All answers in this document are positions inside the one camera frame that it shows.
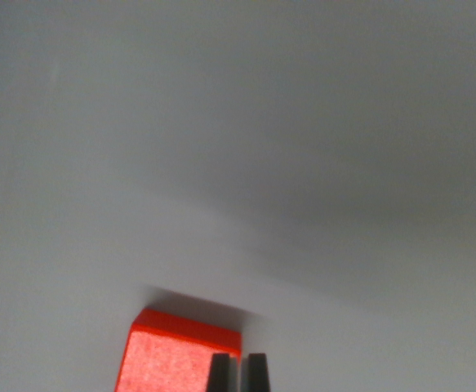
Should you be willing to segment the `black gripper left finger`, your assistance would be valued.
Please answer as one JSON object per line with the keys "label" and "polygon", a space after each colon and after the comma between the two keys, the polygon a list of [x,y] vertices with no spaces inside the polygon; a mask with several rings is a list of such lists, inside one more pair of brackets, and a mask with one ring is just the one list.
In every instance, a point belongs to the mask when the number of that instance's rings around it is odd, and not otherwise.
{"label": "black gripper left finger", "polygon": [[237,392],[238,364],[230,354],[213,354],[206,392]]}

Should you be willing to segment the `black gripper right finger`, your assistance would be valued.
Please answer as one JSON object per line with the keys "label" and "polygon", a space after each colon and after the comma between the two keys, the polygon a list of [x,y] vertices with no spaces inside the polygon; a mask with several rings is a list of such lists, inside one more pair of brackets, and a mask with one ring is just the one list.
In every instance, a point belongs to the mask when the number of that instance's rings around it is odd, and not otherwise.
{"label": "black gripper right finger", "polygon": [[265,353],[251,353],[242,361],[241,391],[271,391],[268,361]]}

